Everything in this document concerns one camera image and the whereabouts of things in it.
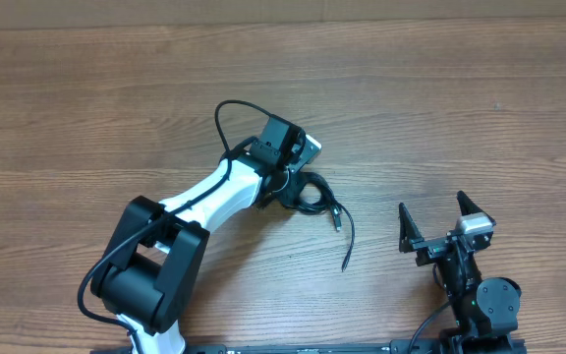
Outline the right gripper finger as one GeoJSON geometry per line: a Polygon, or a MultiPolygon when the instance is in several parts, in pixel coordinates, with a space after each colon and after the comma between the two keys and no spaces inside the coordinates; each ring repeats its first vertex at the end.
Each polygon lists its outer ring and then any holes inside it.
{"type": "Polygon", "coordinates": [[[399,234],[399,251],[401,253],[410,253],[416,250],[415,245],[425,240],[415,221],[410,215],[406,205],[400,203],[398,205],[400,234],[399,234]]]}
{"type": "Polygon", "coordinates": [[[456,199],[459,204],[459,208],[461,211],[462,216],[476,214],[476,213],[483,213],[490,221],[490,223],[495,226],[496,221],[489,216],[483,209],[477,206],[468,196],[467,194],[460,190],[457,192],[456,199]]]}

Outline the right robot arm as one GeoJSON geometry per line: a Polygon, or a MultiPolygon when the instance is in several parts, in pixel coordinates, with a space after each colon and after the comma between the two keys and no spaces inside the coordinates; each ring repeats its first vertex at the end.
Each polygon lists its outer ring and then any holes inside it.
{"type": "Polygon", "coordinates": [[[496,221],[466,193],[456,195],[461,216],[442,238],[427,240],[405,204],[398,206],[399,251],[414,253],[418,266],[432,266],[434,282],[447,301],[429,315],[411,339],[407,353],[525,353],[518,328],[522,289],[507,277],[484,279],[475,255],[490,246],[496,221]]]}

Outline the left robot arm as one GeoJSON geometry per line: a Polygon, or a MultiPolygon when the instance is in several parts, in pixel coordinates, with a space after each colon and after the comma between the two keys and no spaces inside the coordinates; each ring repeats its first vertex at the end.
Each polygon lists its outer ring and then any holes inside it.
{"type": "Polygon", "coordinates": [[[131,200],[102,258],[81,285],[123,327],[133,353],[182,353],[179,318],[194,291],[210,234],[235,213],[289,191],[320,143],[278,116],[262,133],[227,147],[218,167],[188,191],[131,200]]]}

